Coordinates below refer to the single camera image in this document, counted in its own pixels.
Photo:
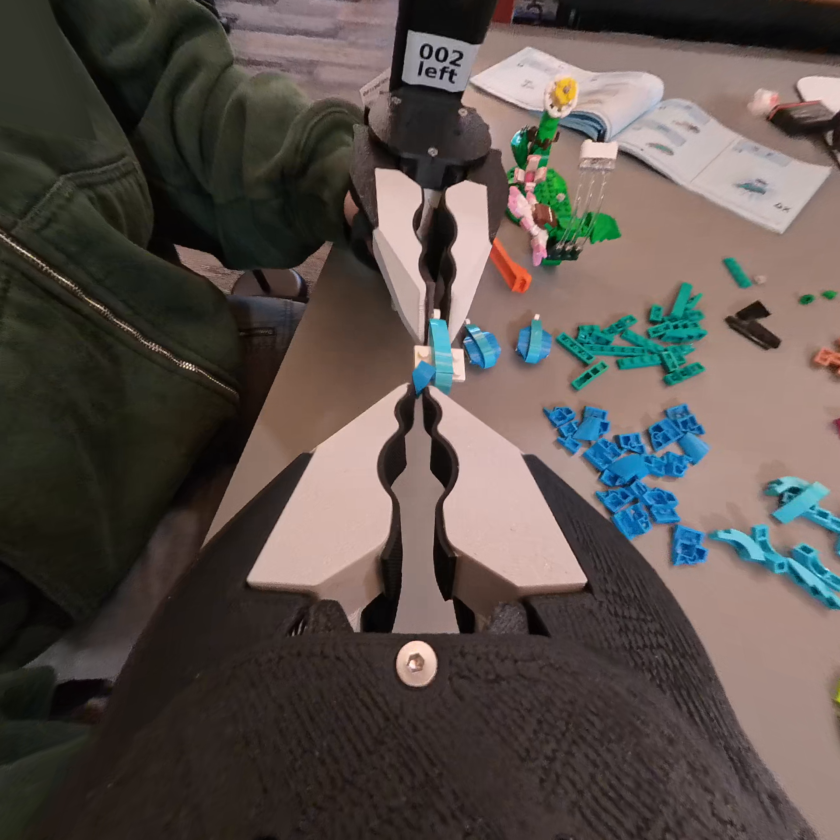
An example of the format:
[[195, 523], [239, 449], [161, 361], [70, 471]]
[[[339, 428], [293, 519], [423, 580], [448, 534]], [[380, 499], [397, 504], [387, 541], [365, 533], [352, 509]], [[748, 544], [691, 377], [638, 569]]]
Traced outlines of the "pile of light blue lego pieces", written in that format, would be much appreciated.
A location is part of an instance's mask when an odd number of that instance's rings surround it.
[[[819, 482], [808, 482], [794, 476], [773, 479], [764, 494], [775, 499], [773, 519], [789, 524], [803, 519], [839, 537], [839, 517], [823, 507], [830, 490]], [[751, 527], [750, 532], [732, 528], [708, 533], [708, 538], [729, 546], [738, 557], [797, 585], [813, 600], [831, 611], [839, 610], [839, 577], [821, 560], [819, 551], [807, 543], [799, 543], [787, 554], [778, 552], [765, 524]]]

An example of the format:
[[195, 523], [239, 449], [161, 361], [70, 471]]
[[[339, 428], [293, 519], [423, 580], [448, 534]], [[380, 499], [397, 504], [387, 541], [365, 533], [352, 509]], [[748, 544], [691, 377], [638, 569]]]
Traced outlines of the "white and light blue lego assembly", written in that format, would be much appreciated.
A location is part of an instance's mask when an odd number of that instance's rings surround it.
[[427, 322], [427, 343], [413, 347], [413, 368], [419, 361], [435, 367], [436, 376], [430, 385], [441, 393], [449, 394], [453, 384], [466, 380], [465, 352], [453, 346], [448, 323], [439, 309], [433, 310]]

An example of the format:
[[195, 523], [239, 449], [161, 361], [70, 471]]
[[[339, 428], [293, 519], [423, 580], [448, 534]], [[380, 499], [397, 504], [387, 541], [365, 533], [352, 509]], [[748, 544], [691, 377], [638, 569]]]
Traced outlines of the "blue lego ball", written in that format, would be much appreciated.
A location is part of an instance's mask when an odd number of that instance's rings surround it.
[[543, 327], [541, 316], [536, 313], [528, 327], [519, 331], [515, 351], [525, 364], [544, 361], [552, 349], [553, 336]]
[[467, 361], [482, 370], [491, 369], [498, 363], [501, 347], [496, 336], [469, 319], [465, 320], [462, 346]]

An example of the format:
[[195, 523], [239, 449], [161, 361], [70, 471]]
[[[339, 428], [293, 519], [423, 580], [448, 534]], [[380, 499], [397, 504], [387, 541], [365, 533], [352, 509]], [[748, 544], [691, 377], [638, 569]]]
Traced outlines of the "person's blue jeans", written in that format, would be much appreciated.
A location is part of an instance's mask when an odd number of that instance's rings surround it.
[[252, 427], [307, 305], [285, 298], [237, 295], [229, 296], [227, 302], [236, 321], [241, 350], [240, 417], [243, 425]]

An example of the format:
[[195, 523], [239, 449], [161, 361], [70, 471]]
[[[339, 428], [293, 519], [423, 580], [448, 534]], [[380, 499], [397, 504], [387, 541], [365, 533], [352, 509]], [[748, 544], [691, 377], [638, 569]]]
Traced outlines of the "person's green jacket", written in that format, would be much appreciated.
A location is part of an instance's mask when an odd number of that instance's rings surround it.
[[240, 347], [225, 295], [164, 256], [187, 246], [50, 2], [5, 7], [2, 56], [2, 838], [26, 838], [89, 738], [28, 664], [236, 415]]

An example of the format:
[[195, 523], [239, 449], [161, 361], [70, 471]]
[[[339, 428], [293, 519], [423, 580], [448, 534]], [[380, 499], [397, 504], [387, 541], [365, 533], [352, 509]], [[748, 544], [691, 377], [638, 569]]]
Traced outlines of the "pile of teal lego plates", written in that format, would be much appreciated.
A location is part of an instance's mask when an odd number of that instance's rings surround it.
[[701, 377], [707, 371], [697, 357], [708, 335], [704, 300], [684, 282], [669, 307], [650, 306], [643, 321], [627, 314], [607, 324], [580, 324], [573, 334], [559, 332], [554, 343], [580, 366], [571, 390], [582, 392], [611, 370], [654, 370], [666, 387]]

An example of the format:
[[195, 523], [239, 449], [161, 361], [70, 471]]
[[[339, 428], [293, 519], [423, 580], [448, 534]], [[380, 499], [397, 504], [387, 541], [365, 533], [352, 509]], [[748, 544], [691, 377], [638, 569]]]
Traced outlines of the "green lego flower model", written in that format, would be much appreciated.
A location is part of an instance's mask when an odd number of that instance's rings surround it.
[[575, 261], [585, 246], [622, 235], [615, 218], [602, 211], [607, 181], [616, 168], [616, 142], [582, 143], [572, 197], [564, 178], [550, 166], [560, 123], [578, 98], [573, 76], [555, 76], [543, 91], [539, 122], [511, 139], [514, 165], [507, 172], [507, 216], [528, 234], [534, 266]]

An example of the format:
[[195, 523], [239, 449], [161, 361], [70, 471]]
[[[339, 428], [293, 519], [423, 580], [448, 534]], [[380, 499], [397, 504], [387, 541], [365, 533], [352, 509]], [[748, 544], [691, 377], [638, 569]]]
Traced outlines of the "white oval object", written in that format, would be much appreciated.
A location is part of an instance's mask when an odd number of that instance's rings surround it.
[[832, 112], [839, 112], [839, 77], [803, 77], [795, 83], [794, 87], [801, 100], [805, 102], [819, 101]]

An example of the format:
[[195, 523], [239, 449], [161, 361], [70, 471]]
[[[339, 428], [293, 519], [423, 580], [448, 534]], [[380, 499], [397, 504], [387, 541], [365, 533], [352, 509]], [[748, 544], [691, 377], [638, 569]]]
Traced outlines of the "orange brick separator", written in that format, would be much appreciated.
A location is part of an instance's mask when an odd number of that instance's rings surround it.
[[490, 260], [510, 291], [522, 294], [529, 290], [532, 283], [529, 270], [510, 257], [498, 237], [491, 244]]

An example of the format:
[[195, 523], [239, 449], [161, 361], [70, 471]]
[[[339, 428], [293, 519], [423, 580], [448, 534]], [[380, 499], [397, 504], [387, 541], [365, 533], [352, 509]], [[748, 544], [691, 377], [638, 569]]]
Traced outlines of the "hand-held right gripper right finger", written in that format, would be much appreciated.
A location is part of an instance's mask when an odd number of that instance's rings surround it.
[[458, 630], [501, 604], [582, 592], [587, 578], [522, 451], [436, 387], [423, 393], [434, 513], [434, 573]]

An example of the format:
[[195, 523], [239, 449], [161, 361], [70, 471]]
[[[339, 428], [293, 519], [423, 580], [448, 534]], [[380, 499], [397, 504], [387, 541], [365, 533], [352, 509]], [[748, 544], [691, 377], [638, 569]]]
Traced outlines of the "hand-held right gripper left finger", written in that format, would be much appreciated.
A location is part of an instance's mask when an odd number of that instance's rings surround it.
[[406, 467], [417, 393], [396, 387], [311, 451], [246, 582], [338, 602], [361, 630], [391, 632], [403, 541], [394, 481]]

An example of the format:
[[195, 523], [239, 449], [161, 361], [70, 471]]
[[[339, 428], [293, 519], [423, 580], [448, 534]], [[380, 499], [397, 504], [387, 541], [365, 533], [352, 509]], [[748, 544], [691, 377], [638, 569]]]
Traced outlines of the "black lego piece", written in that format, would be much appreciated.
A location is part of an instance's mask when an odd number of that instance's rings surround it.
[[756, 300], [734, 314], [728, 315], [724, 322], [729, 328], [743, 336], [762, 350], [777, 350], [781, 339], [763, 325], [763, 320], [771, 315], [760, 300]]

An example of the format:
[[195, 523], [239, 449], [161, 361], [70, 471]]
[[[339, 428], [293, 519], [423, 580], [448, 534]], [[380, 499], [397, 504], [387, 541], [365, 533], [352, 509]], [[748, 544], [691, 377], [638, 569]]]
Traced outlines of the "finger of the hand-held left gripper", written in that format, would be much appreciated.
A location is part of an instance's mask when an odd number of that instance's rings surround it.
[[490, 233], [488, 192], [484, 184], [463, 181], [445, 192], [447, 220], [454, 233], [447, 250], [448, 323], [463, 323], [483, 276], [494, 235]]
[[436, 281], [431, 234], [440, 191], [421, 187], [398, 169], [374, 170], [374, 257], [406, 330], [427, 336]]

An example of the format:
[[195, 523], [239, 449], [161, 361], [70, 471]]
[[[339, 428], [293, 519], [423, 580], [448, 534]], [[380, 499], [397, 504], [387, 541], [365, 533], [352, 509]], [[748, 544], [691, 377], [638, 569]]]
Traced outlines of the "person's left forearm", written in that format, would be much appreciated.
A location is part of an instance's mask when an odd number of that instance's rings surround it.
[[50, 2], [132, 144], [166, 236], [229, 268], [294, 267], [349, 233], [359, 107], [249, 75], [199, 2]]

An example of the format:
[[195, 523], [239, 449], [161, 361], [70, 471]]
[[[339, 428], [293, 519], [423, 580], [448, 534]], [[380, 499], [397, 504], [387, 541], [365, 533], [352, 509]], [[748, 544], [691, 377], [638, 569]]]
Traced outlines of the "lego instruction booklet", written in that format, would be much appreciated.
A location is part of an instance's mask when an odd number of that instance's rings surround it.
[[831, 173], [742, 137], [692, 101], [665, 99], [663, 81], [644, 71], [588, 71], [526, 47], [470, 82], [540, 112], [556, 77], [572, 77], [579, 92], [561, 127], [615, 142], [674, 183], [774, 233], [787, 230]]

